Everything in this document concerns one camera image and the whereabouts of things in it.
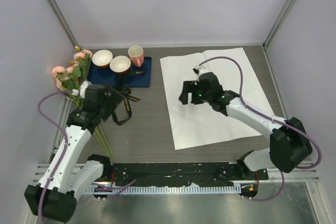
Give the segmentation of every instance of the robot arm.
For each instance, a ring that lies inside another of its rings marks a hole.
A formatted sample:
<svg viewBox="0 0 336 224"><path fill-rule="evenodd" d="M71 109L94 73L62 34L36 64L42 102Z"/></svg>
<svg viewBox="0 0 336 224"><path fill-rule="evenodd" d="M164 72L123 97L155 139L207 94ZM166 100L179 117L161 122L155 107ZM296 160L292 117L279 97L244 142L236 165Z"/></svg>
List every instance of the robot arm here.
<svg viewBox="0 0 336 224"><path fill-rule="evenodd" d="M195 81L183 82L183 91L179 97L182 104L188 104L188 94L191 93L192 104L206 102L214 111L242 121L270 140L270 148L248 152L238 160L243 161L248 170L276 167L282 172L289 173L312 153L308 139L273 121L290 124L305 132L300 120L296 118L286 120L247 103L257 112L255 113L243 105L239 94L231 90L224 91L214 73L209 72L204 66L197 66L194 72L197 74ZM272 120L266 120L258 113Z"/></svg>
<svg viewBox="0 0 336 224"><path fill-rule="evenodd" d="M83 103L82 108L73 110L68 116L65 129L68 143L63 138L46 173L36 186L28 185L25 191L29 207L37 215L39 201L45 190L42 215L60 222L69 221L75 212L78 198L110 167L108 157L99 157L97 160L87 161L80 172L71 176L79 154L95 128L101 120L106 121L124 99L121 93L107 84L91 85L84 82L77 93L83 98ZM54 169L56 172L50 180Z"/></svg>

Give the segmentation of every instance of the blue placemat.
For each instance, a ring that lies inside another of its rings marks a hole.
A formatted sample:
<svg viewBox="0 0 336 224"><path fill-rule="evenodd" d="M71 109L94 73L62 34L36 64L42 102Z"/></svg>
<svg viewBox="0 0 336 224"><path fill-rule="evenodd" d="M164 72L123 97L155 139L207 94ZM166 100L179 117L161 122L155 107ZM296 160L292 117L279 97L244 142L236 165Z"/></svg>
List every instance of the blue placemat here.
<svg viewBox="0 0 336 224"><path fill-rule="evenodd" d="M152 72L152 58L145 57L143 65L136 67L132 64L131 71L146 70L144 74L138 74L136 76L127 76L126 80L131 88L147 88L151 85L151 72ZM107 82L110 86L115 87L118 81L118 75L112 72L110 67L98 68L95 64L91 63L88 73L88 80L92 84L104 84Z"/></svg>

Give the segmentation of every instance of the flower stem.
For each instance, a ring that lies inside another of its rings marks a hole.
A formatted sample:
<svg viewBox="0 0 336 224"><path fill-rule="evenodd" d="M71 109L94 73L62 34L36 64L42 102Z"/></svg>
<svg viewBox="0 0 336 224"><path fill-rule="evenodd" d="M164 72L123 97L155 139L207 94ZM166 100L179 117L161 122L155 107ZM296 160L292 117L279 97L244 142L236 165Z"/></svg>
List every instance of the flower stem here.
<svg viewBox="0 0 336 224"><path fill-rule="evenodd" d="M105 145L104 145L104 143L103 143L103 141L102 141L102 139L101 139L101 137L99 135L99 132L98 132L97 128L95 128L95 130L94 130L94 135L95 135L96 139L98 140L100 146L104 150L105 154L110 158L109 153L108 153L108 151L107 151L107 149L106 149L106 147L105 147Z"/></svg>
<svg viewBox="0 0 336 224"><path fill-rule="evenodd" d="M108 146L108 148L109 148L109 150L110 150L110 153L111 153L111 155L112 155L113 152L112 152L110 143L109 143L109 141L108 141L107 138L106 138L106 135L105 135L105 132L104 132L104 130L103 130L103 127L101 126L101 124L99 124L98 126L99 126L100 132L101 132L101 134L103 135L103 138L104 138L104 140L105 140L105 142L106 142L106 145Z"/></svg>

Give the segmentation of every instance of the white paper sheet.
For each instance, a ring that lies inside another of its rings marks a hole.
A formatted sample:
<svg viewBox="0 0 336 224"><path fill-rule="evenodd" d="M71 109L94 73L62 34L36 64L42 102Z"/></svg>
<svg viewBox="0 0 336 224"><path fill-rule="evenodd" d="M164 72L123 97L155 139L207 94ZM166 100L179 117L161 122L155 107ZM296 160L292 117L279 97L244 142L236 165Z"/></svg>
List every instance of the white paper sheet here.
<svg viewBox="0 0 336 224"><path fill-rule="evenodd" d="M179 101L183 81L196 79L196 74L192 69L202 61L216 56L235 59L243 70L244 99L269 113L273 113L243 48L209 50L202 54L162 58L164 90L176 150L260 135L246 124L213 111L209 104L182 105ZM240 76L238 68L233 62L218 59L206 63L205 66L217 75L224 90L233 90L239 93Z"/></svg>

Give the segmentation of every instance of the black strap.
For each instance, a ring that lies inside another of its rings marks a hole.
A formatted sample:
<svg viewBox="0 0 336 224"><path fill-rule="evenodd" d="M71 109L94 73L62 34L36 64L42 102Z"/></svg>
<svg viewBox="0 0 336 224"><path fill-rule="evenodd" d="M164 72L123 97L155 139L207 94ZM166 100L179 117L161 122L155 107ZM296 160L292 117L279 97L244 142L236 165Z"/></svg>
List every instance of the black strap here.
<svg viewBox="0 0 336 224"><path fill-rule="evenodd" d="M127 74L124 74L124 75L118 77L119 83L118 83L116 89L118 91L120 91L120 93L122 93L125 96L124 104L125 104L126 112L128 114L128 118L126 118L124 120L121 120L121 121L118 121L117 115L115 114L115 112L113 112L112 113L112 119L114 120L114 122L117 125L124 124L129 119L131 119L131 117L132 117L132 109L131 109L131 105L130 105L129 100L131 100L133 102L139 102L140 101L139 98L136 98L136 97L133 97L133 96L129 95L131 93L131 87L126 80L127 76L135 76L135 75L138 75L138 74L143 74L145 72L146 71L132 71L132 72L129 72Z"/></svg>

